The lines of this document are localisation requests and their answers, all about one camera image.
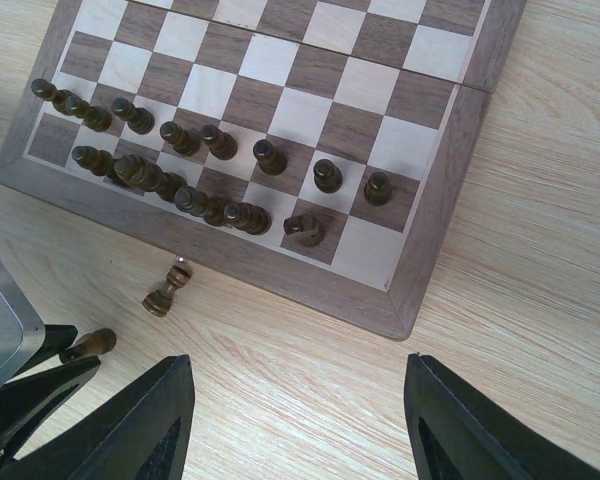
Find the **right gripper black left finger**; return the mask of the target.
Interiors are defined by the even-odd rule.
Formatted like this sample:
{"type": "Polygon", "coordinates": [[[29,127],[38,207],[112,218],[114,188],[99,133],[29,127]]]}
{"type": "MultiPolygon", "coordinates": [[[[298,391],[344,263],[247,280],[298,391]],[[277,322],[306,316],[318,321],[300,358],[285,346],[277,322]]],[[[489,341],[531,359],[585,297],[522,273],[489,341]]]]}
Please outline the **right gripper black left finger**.
{"type": "Polygon", "coordinates": [[[169,356],[56,439],[11,479],[180,479],[195,405],[190,357],[169,356]]]}

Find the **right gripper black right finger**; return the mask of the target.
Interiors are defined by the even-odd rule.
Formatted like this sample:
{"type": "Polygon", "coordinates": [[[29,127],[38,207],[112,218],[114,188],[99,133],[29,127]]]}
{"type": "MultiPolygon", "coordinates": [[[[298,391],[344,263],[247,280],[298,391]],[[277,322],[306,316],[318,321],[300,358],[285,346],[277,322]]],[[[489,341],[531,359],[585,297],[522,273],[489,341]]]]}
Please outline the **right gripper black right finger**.
{"type": "Polygon", "coordinates": [[[404,408],[420,479],[600,479],[430,355],[408,356],[404,408]]]}

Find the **dark chess pawn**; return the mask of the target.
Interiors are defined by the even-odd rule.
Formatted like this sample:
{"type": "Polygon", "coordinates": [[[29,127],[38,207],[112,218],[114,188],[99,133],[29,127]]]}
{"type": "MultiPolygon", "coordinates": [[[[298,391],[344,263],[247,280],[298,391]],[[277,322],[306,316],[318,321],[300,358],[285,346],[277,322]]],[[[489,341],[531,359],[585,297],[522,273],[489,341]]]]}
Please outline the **dark chess pawn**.
{"type": "Polygon", "coordinates": [[[314,183],[323,193],[332,194],[342,185],[340,169],[329,159],[318,160],[313,167],[314,183]]]}
{"type": "Polygon", "coordinates": [[[287,167],[286,155],[269,140],[258,140],[254,144],[252,152],[264,174],[277,176],[285,171],[287,167]]]}
{"type": "Polygon", "coordinates": [[[389,176],[381,171],[372,173],[363,189],[364,198],[372,206],[386,205],[392,194],[389,176]]]}

